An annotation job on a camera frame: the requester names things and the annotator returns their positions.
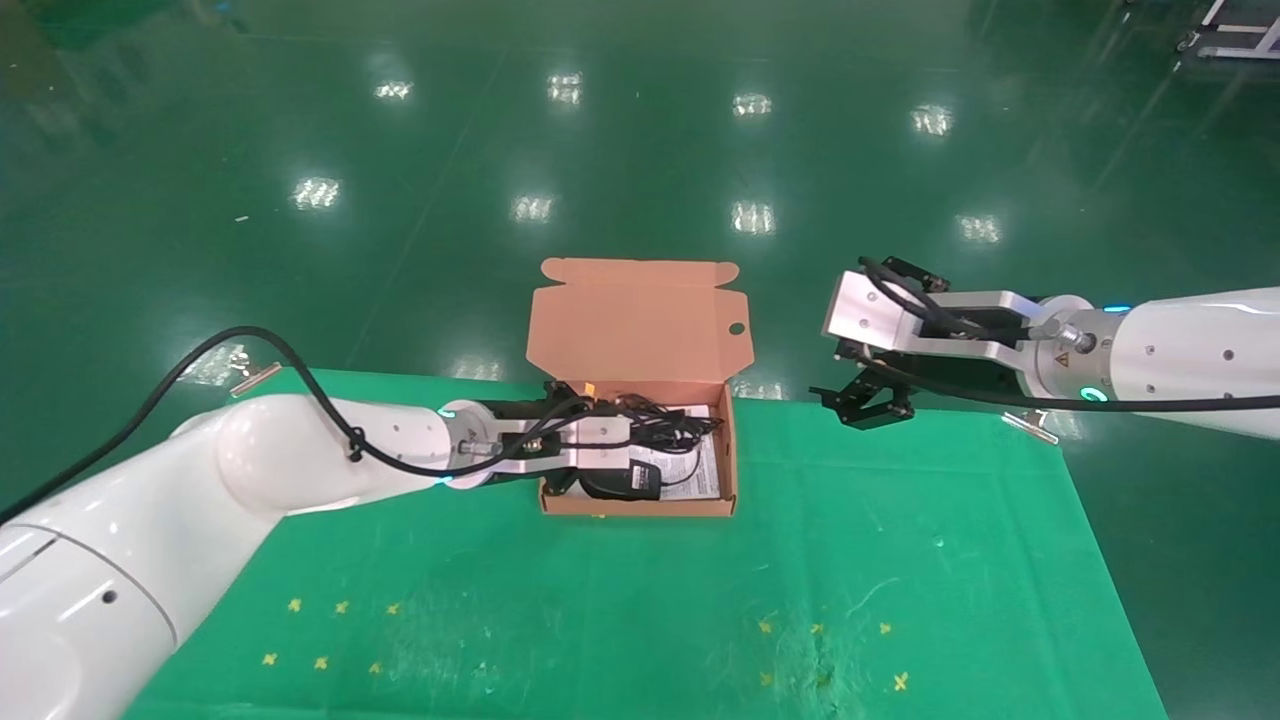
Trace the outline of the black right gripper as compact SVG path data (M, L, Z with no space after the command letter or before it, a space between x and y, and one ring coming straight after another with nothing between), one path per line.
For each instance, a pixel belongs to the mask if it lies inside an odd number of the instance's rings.
M914 281L925 293L948 292L948 281L901 258L886 258L884 268L893 274ZM888 366L927 380L954 388L997 395L1001 398L1029 398L1014 369L979 357L951 357L913 355L881 348L864 348L851 340L838 340L836 354L856 361L865 355ZM838 421L855 430L874 430L915 416L911 402L913 388L873 370L861 370L841 389L815 386L809 392L817 396L822 407L831 410Z

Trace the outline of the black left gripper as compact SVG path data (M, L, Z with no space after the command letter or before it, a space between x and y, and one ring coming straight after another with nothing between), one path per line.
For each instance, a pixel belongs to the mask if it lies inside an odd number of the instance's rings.
M553 421L579 410L577 398L484 400L497 420ZM543 498L584 497L579 471L548 471L543 477Z

